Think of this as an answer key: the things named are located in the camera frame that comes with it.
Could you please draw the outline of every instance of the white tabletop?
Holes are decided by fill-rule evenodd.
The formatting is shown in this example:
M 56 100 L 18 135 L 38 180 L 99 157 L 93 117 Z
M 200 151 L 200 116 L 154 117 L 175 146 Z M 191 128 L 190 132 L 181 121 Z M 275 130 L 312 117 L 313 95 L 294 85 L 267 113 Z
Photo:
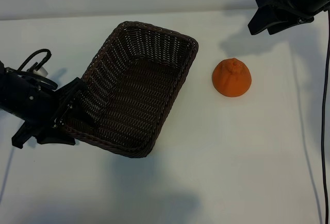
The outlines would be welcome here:
M 319 224 L 320 211 L 324 221 L 326 14 L 273 36 L 251 36 L 247 23 L 254 12 L 1 21 L 5 66 L 17 68 L 35 50 L 49 48 L 46 69 L 60 85 L 83 74 L 122 21 L 176 30 L 200 45 L 147 158 L 83 142 L 39 145 L 31 139 L 13 149 L 11 137 L 22 122 L 0 112 L 1 223 Z M 238 98 L 220 95 L 211 82 L 214 67 L 230 57 L 252 74 L 250 90 Z

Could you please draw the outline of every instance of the metal screw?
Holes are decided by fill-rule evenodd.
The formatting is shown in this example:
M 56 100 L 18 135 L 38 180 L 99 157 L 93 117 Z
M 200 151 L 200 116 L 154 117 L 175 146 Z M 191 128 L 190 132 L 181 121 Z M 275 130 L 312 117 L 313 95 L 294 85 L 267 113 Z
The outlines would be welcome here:
M 304 23 L 306 20 L 305 19 L 303 19 L 303 18 L 298 18 L 298 22 L 299 23 Z

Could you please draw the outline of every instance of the black cable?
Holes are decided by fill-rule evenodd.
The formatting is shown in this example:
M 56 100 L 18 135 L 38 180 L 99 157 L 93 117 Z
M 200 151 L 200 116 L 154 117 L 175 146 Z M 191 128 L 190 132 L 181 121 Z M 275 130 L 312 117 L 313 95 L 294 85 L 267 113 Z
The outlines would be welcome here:
M 41 66 L 43 66 L 52 56 L 51 51 L 48 49 L 40 49 L 32 53 L 23 63 L 22 65 L 18 68 L 18 71 L 22 71 L 22 69 L 26 66 L 26 64 L 37 54 L 39 53 L 47 53 L 46 56 L 42 59 L 42 61 L 36 66 L 35 70 L 38 71 Z
M 323 100 L 322 100 L 322 132 L 321 132 L 322 175 L 323 175 L 323 188 L 324 188 L 324 198 L 325 198 L 325 224 L 328 224 L 329 222 L 329 202 L 328 202 L 328 190 L 326 187 L 326 173 L 325 173 L 324 127 L 325 127 L 326 90 L 328 86 L 329 60 L 330 60 L 330 10 L 328 10 L 328 23 L 329 23 L 329 40 L 328 40 L 328 49 L 327 49 L 326 61 L 325 61 L 324 90 L 323 90 Z

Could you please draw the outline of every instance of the robotic arm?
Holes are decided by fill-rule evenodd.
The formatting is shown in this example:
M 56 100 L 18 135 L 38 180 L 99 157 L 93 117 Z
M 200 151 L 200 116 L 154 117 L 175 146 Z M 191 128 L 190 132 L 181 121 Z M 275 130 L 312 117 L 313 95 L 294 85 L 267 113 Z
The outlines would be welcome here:
M 47 55 L 40 63 L 22 71 L 39 53 Z M 39 144 L 74 145 L 74 139 L 59 129 L 65 116 L 74 117 L 92 127 L 95 124 L 92 117 L 75 100 L 87 88 L 81 79 L 76 78 L 57 89 L 58 85 L 45 77 L 43 65 L 50 57 L 51 52 L 48 49 L 38 50 L 17 70 L 5 68 L 0 61 L 0 110 L 3 109 L 25 121 L 12 138 L 12 144 L 17 148 L 23 148 L 24 143 L 32 136 Z
M 256 35 L 265 29 L 270 35 L 289 27 L 311 23 L 314 15 L 330 8 L 330 0 L 256 0 L 258 10 L 249 23 Z

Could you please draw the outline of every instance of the wicker basket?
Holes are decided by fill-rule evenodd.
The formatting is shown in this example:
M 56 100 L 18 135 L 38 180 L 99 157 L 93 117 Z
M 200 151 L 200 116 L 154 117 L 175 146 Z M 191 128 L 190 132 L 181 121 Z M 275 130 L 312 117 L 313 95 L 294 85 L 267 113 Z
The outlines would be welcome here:
M 120 24 L 82 76 L 88 90 L 79 101 L 96 127 L 68 118 L 63 130 L 113 153 L 147 156 L 197 51 L 197 41 L 178 32 Z

